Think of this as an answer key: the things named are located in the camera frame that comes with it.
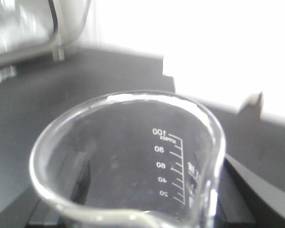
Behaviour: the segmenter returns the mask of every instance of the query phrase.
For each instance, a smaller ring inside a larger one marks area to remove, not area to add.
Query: white background
[[[232,112],[263,91],[262,118],[285,125],[285,0],[94,0],[81,39],[164,55],[177,93]]]

